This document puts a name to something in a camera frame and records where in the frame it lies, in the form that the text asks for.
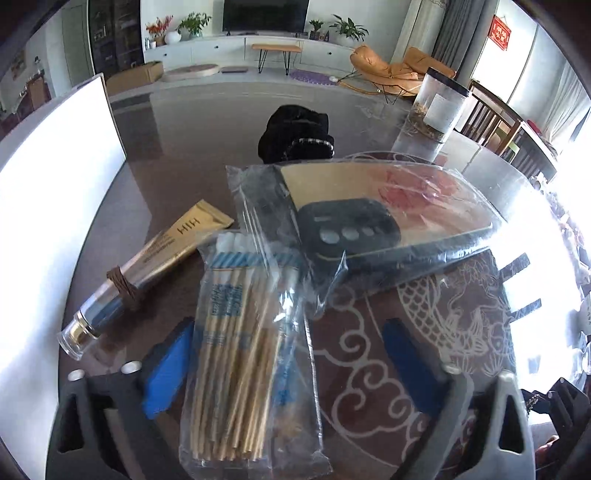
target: brown cord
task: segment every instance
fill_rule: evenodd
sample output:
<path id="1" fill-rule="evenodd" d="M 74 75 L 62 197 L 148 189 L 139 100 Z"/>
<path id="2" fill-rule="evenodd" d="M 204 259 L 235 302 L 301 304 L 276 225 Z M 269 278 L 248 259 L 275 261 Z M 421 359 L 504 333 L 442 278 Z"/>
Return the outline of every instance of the brown cord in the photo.
<path id="1" fill-rule="evenodd" d="M 123 305 L 125 305 L 132 312 L 138 310 L 139 304 L 141 302 L 141 292 L 135 285 L 130 283 L 127 278 L 125 278 L 125 276 L 121 273 L 121 269 L 117 266 L 112 270 L 109 270 L 107 272 L 107 278 L 111 280 L 117 290 L 119 290 L 121 300 L 123 300 Z"/>

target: cosmetic tube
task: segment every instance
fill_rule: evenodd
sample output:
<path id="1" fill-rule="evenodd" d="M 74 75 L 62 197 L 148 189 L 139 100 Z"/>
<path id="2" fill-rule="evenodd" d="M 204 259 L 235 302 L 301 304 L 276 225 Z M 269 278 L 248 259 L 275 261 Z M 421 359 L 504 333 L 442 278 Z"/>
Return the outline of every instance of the cosmetic tube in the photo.
<path id="1" fill-rule="evenodd" d="M 143 292 L 192 254 L 212 232 L 227 228 L 232 223 L 228 215 L 201 200 L 172 227 L 144 245 L 121 267 L 121 273 L 127 282 Z M 72 358 L 79 360 L 123 310 L 123 294 L 111 280 L 105 280 L 58 334 L 61 347 Z"/>

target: white cabinet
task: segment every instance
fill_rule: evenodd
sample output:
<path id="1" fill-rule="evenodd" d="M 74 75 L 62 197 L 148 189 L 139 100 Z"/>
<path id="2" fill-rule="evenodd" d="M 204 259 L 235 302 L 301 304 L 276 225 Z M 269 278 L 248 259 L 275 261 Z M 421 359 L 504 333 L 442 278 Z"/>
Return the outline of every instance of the white cabinet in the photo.
<path id="1" fill-rule="evenodd" d="M 352 48 L 341 47 L 329 42 L 308 40 L 304 43 L 304 51 L 301 54 L 301 63 L 316 67 L 323 67 L 328 70 L 341 70 L 351 72 L 350 56 Z"/>
<path id="2" fill-rule="evenodd" d="M 164 70 L 178 69 L 191 65 L 191 45 L 181 42 L 176 45 L 164 45 L 144 52 L 144 61 L 161 61 Z"/>
<path id="3" fill-rule="evenodd" d="M 244 65 L 244 37 L 194 40 L 191 61 L 194 65 L 217 63 L 221 66 Z"/>
<path id="4" fill-rule="evenodd" d="M 291 54 L 292 67 L 330 73 L 334 70 L 350 73 L 353 70 L 349 57 L 352 48 L 341 47 L 329 42 L 304 38 L 272 37 L 270 35 L 247 35 L 231 37 L 196 38 L 175 45 L 164 45 L 144 52 L 144 60 L 159 60 L 164 70 L 189 65 L 217 63 L 220 66 L 249 65 L 255 67 L 259 50 L 253 50 L 256 43 L 297 45 L 302 54 Z M 265 64 L 269 67 L 283 67 L 283 52 L 270 51 Z"/>

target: black cloth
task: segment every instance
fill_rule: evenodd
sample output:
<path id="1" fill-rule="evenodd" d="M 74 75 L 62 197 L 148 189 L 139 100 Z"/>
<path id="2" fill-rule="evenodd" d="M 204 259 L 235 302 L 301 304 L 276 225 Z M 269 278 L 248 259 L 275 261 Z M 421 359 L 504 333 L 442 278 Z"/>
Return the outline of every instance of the black cloth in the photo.
<path id="1" fill-rule="evenodd" d="M 334 145 L 326 113 L 300 105 L 283 105 L 267 122 L 267 130 L 259 140 L 258 154 L 265 164 L 325 160 L 333 157 L 331 146 Z"/>

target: jar lid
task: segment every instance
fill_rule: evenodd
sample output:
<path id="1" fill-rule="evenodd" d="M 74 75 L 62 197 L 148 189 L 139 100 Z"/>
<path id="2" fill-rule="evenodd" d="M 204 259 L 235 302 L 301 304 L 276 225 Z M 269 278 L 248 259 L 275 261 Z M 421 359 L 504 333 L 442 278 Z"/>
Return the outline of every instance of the jar lid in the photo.
<path id="1" fill-rule="evenodd" d="M 455 92 L 459 93 L 460 95 L 468 98 L 470 96 L 470 90 L 468 90 L 463 85 L 460 85 L 455 80 L 452 80 L 447 75 L 442 74 L 440 71 L 435 70 L 433 67 L 429 67 L 427 70 L 427 75 L 433 77 L 438 82 L 441 82 L 445 86 L 451 88 Z"/>

